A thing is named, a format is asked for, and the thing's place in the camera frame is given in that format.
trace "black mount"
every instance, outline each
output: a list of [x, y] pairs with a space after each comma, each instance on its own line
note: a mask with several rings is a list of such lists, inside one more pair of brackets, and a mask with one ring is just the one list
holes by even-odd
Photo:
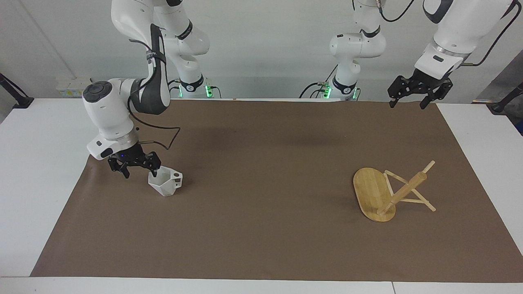
[[437, 80], [420, 70], [415, 70], [410, 78], [398, 76], [388, 89], [391, 108], [394, 108], [401, 98], [411, 94], [427, 94], [419, 103], [421, 109], [425, 109], [432, 101], [443, 100], [454, 85], [448, 76], [449, 74]]
[[16, 91], [7, 78], [0, 73], [0, 85], [16, 100], [17, 104], [13, 106], [13, 109], [26, 109], [35, 100], [33, 97], [24, 97]]
[[107, 161], [113, 172], [121, 172], [123, 176], [129, 178], [129, 166], [141, 166], [151, 171], [156, 177], [157, 170], [162, 165], [162, 161], [156, 152], [149, 154], [143, 153], [142, 146], [136, 143], [133, 147], [111, 155]]
[[503, 110], [505, 110], [505, 106], [507, 106], [514, 98], [518, 97], [519, 95], [523, 94], [523, 83], [519, 84], [512, 92], [510, 92], [503, 100], [500, 102], [492, 105], [492, 110], [501, 113]]

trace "wooden oval base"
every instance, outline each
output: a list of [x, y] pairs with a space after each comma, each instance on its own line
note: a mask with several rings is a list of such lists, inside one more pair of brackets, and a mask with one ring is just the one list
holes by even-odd
[[387, 222], [396, 215], [393, 206], [384, 215], [378, 214], [378, 209], [390, 202], [392, 195], [382, 172], [365, 167], [354, 175], [354, 190], [365, 216], [373, 221]]

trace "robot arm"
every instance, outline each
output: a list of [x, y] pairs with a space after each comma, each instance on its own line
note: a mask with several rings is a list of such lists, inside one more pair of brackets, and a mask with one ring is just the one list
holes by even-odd
[[329, 82], [331, 97], [344, 100], [351, 98], [356, 90], [361, 68], [355, 59], [378, 57], [386, 47], [385, 37], [380, 33], [381, 16], [376, 0], [358, 0], [354, 21], [360, 32], [336, 35], [330, 46], [332, 55], [338, 61], [336, 75]]
[[174, 63], [180, 76], [180, 97], [207, 98], [212, 96], [207, 78], [202, 74], [197, 55], [210, 48], [209, 37], [194, 27], [187, 18], [181, 0], [159, 1], [155, 13], [160, 25], [166, 29], [164, 41], [167, 57]]
[[[153, 24], [155, 8], [167, 29]], [[169, 106], [164, 36], [172, 44], [168, 55], [178, 58], [182, 58], [182, 54], [205, 54], [209, 50], [209, 40], [193, 27], [180, 0], [113, 0], [111, 18], [116, 29], [131, 42], [146, 47], [149, 75], [143, 79], [113, 78], [85, 89], [84, 106], [99, 129], [98, 136], [87, 149], [98, 160], [108, 158], [111, 169], [122, 172], [126, 178], [129, 177], [128, 166], [142, 166], [156, 176], [161, 161], [156, 153], [143, 152], [129, 111], [159, 115]], [[196, 61], [192, 64], [192, 73], [194, 68], [198, 69]]]
[[391, 107], [411, 94], [427, 94], [422, 109], [444, 99], [453, 86], [449, 75], [463, 65], [512, 3], [514, 0], [424, 0], [425, 14], [438, 24], [438, 31], [414, 65], [412, 77], [398, 76], [389, 87]]

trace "black cable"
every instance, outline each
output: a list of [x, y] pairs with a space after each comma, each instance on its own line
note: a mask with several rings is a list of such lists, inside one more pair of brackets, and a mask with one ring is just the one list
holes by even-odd
[[361, 95], [361, 88], [355, 88], [355, 89], [354, 89], [354, 93], [357, 93], [358, 90], [359, 90], [360, 92], [358, 93], [358, 97], [356, 97], [356, 101], [359, 99], [359, 96]]
[[311, 94], [311, 96], [310, 96], [309, 98], [312, 98], [312, 96], [314, 95], [314, 93], [318, 93], [318, 94], [319, 94], [320, 92], [323, 92], [323, 89], [319, 89], [319, 90], [316, 90], [316, 91], [312, 92], [312, 94]]
[[[133, 43], [140, 43], [140, 44], [146, 46], [149, 49], [149, 51], [151, 51], [151, 48], [147, 44], [145, 44], [144, 42], [141, 42], [141, 41], [138, 41], [138, 40], [132, 40], [132, 39], [129, 39], [129, 41], [131, 41]], [[136, 117], [136, 115], [134, 115], [134, 113], [131, 110], [131, 96], [134, 93], [138, 92], [139, 90], [143, 89], [145, 86], [147, 86], [153, 80], [153, 77], [156, 74], [156, 70], [157, 70], [157, 68], [155, 66], [154, 69], [153, 69], [153, 74], [151, 75], [151, 78], [149, 78], [149, 80], [147, 80], [147, 82], [145, 82], [143, 85], [141, 85], [136, 90], [132, 91], [131, 94], [129, 94], [129, 98], [127, 99], [127, 110], [129, 111], [129, 114], [132, 116], [132, 118], [134, 118], [136, 121], [138, 121], [139, 123], [141, 123], [141, 124], [143, 124], [145, 126], [148, 126], [148, 127], [151, 127], [151, 128], [155, 128], [155, 129], [161, 129], [161, 130], [177, 130], [177, 132], [174, 135], [173, 139], [170, 141], [169, 147], [167, 147], [164, 144], [162, 144], [160, 142], [157, 142], [157, 141], [144, 141], [144, 142], [140, 143], [140, 144], [158, 144], [158, 145], [162, 146], [163, 148], [165, 148], [166, 150], [169, 150], [170, 147], [173, 145], [174, 140], [176, 139], [176, 137], [180, 133], [181, 127], [162, 127], [162, 126], [152, 125], [152, 124], [147, 123], [147, 122], [139, 119], [138, 117]]]
[[497, 42], [501, 39], [501, 37], [503, 36], [503, 34], [508, 30], [508, 28], [510, 28], [510, 26], [516, 21], [516, 19], [518, 18], [519, 14], [521, 13], [521, 3], [517, 0], [515, 0], [515, 4], [518, 6], [518, 12], [516, 12], [516, 15], [514, 16], [514, 18], [507, 24], [507, 26], [501, 31], [501, 33], [499, 34], [499, 36], [497, 36], [496, 40], [494, 41], [494, 43], [492, 43], [492, 46], [490, 47], [490, 49], [487, 51], [487, 53], [485, 54], [485, 56], [483, 57], [483, 59], [479, 62], [479, 63], [463, 63], [462, 66], [480, 66], [481, 64], [483, 64], [483, 62], [485, 62], [485, 60], [487, 59], [487, 57], [490, 55], [490, 53], [492, 52], [492, 50], [494, 49], [494, 47], [496, 46]]
[[380, 14], [381, 14], [381, 17], [385, 20], [385, 21], [388, 21], [388, 22], [395, 22], [395, 21], [398, 21], [400, 20], [400, 18], [402, 18], [406, 13], [407, 11], [409, 10], [409, 8], [412, 6], [412, 4], [414, 3], [415, 0], [411, 0], [411, 2], [408, 4], [407, 8], [405, 9], [405, 11], [403, 11], [403, 13], [400, 14], [400, 16], [398, 16], [397, 18], [395, 19], [387, 19], [385, 17], [385, 15], [383, 14], [383, 8], [382, 7], [378, 7], [378, 10], [380, 11]]
[[149, 47], [149, 45], [147, 45], [146, 43], [144, 43], [144, 42], [142, 42], [142, 41], [134, 40], [134, 39], [129, 39], [129, 42], [142, 44], [142, 45], [144, 45], [145, 47], [147, 47], [147, 49], [148, 49], [149, 51], [153, 51], [153, 50], [151, 49], [151, 47]]
[[17, 84], [15, 84], [13, 81], [11, 81], [7, 76], [4, 75], [4, 79], [11, 84], [11, 86], [17, 88], [17, 90], [19, 90], [22, 94], [24, 94], [25, 97], [29, 98], [29, 96], [27, 96], [26, 92], [24, 92], [24, 90], [22, 90]]
[[300, 94], [300, 99], [301, 99], [301, 97], [303, 97], [303, 94], [305, 94], [305, 92], [307, 92], [308, 89], [310, 89], [311, 87], [314, 87], [314, 86], [318, 86], [318, 83], [312, 83], [312, 84], [310, 84], [309, 86], [307, 86], [307, 87], [305, 88], [305, 90], [303, 90], [303, 92], [301, 92], [301, 94]]
[[165, 146], [163, 143], [161, 142], [158, 142], [158, 141], [143, 141], [143, 142], [139, 142], [140, 145], [147, 145], [147, 144], [158, 144], [160, 146], [162, 146], [163, 148], [165, 148], [165, 150], [169, 150], [172, 146], [173, 146], [173, 143], [174, 143], [174, 140], [176, 140], [176, 137], [178, 137], [178, 134], [180, 133], [181, 131], [181, 128], [180, 127], [176, 127], [177, 128], [177, 131], [176, 131], [176, 134], [174, 134], [173, 138], [171, 139], [170, 143], [169, 143], [169, 146]]
[[222, 98], [222, 91], [220, 90], [220, 88], [212, 86], [211, 89], [218, 89], [218, 93], [220, 93], [220, 99]]
[[328, 75], [328, 78], [325, 80], [325, 82], [327, 83], [328, 80], [331, 78], [332, 74], [334, 73], [334, 71], [338, 68], [338, 65], [336, 64], [336, 66], [334, 67], [334, 69], [331, 71], [331, 74]]
[[165, 148], [165, 150], [169, 150], [171, 148], [171, 146], [173, 145], [174, 143], [174, 140], [176, 139], [176, 137], [178, 136], [178, 134], [180, 133], [181, 131], [181, 127], [161, 127], [161, 126], [156, 126], [156, 125], [152, 125], [150, 123], [147, 123], [141, 119], [139, 119], [138, 117], [136, 117], [136, 115], [134, 115], [134, 113], [132, 112], [131, 110], [131, 97], [129, 97], [129, 99], [127, 99], [127, 110], [129, 111], [129, 114], [138, 122], [140, 122], [141, 124], [145, 125], [145, 126], [148, 126], [148, 127], [151, 127], [151, 128], [155, 128], [155, 129], [160, 129], [160, 130], [177, 130], [176, 133], [174, 134], [173, 136], [173, 139], [170, 141], [170, 144], [169, 144], [169, 147], [165, 146], [163, 143], [160, 143], [160, 142], [157, 142], [157, 141], [144, 141], [144, 142], [139, 142], [140, 144], [158, 144], [160, 146], [162, 146], [163, 148]]

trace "wooden dowel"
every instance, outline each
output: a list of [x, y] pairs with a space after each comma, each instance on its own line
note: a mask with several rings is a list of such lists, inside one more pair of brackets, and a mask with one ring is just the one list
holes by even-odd
[[403, 187], [401, 187], [398, 192], [396, 192], [389, 203], [383, 205], [379, 210], [379, 215], [384, 215], [393, 205], [396, 205], [398, 202], [400, 202], [401, 199], [405, 198], [413, 189], [416, 189], [417, 186], [419, 186], [421, 183], [423, 183], [427, 179], [427, 174], [423, 172], [417, 173], [410, 181], [408, 181], [408, 184], [405, 184]]
[[430, 204], [430, 202], [425, 197], [423, 197], [423, 195], [421, 195], [421, 193], [418, 192], [418, 190], [414, 189], [412, 190], [412, 192], [422, 201], [423, 204], [425, 204], [430, 210], [432, 210], [432, 212], [436, 211], [436, 207]]
[[399, 175], [397, 174], [394, 174], [392, 172], [389, 172], [389, 171], [385, 171], [386, 174], [388, 174], [389, 176], [399, 180], [400, 182], [404, 183], [404, 184], [408, 184], [407, 180], [405, 180], [404, 178], [400, 177]]
[[408, 199], [408, 198], [404, 198], [404, 199], [401, 199], [400, 200], [401, 202], [410, 202], [410, 203], [421, 203], [421, 204], [425, 204], [423, 201], [419, 200], [419, 199]]
[[391, 193], [391, 197], [392, 195], [394, 195], [394, 191], [392, 190], [392, 186], [391, 186], [391, 181], [389, 181], [389, 177], [387, 176], [387, 174], [383, 174], [385, 176], [385, 181], [387, 182], [387, 187], [389, 188], [389, 192]]
[[422, 173], [425, 173], [425, 174], [426, 174], [426, 173], [427, 173], [427, 172], [428, 172], [428, 171], [429, 171], [429, 170], [434, 166], [435, 163], [436, 163], [436, 162], [435, 162], [434, 160], [431, 161], [431, 162], [430, 162], [430, 163], [425, 167], [425, 169], [422, 171]]

